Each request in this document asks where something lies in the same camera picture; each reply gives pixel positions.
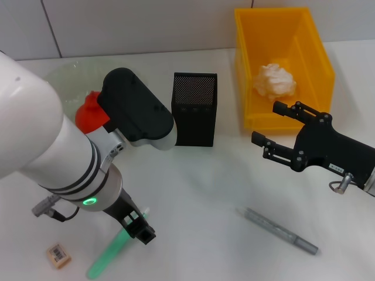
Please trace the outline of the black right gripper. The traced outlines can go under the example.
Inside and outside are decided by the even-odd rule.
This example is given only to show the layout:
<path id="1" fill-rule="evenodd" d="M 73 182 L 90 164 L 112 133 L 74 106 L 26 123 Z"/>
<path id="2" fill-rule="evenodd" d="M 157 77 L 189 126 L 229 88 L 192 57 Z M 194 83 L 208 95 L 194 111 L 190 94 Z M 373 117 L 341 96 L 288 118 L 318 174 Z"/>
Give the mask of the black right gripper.
<path id="1" fill-rule="evenodd" d="M 374 187 L 374 148 L 334 130 L 330 114 L 320 113 L 300 101 L 291 107 L 275 101 L 272 111 L 296 119 L 304 126 L 293 149 L 253 131 L 251 142 L 263 148 L 263 158 L 291 167 L 296 172 L 319 166 L 342 177 L 350 173 L 358 187 Z"/>

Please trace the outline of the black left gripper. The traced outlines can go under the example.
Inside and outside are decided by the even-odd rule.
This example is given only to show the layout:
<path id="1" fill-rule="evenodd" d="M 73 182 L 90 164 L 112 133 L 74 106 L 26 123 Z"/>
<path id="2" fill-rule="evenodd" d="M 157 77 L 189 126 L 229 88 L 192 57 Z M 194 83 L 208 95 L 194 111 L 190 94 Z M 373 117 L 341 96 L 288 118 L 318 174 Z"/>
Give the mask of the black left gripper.
<path id="1" fill-rule="evenodd" d="M 121 189 L 118 198 L 104 212 L 118 221 L 131 238 L 137 238 L 146 245 L 156 237 L 155 230 L 148 224 L 144 213 L 134 207 L 129 194 Z"/>

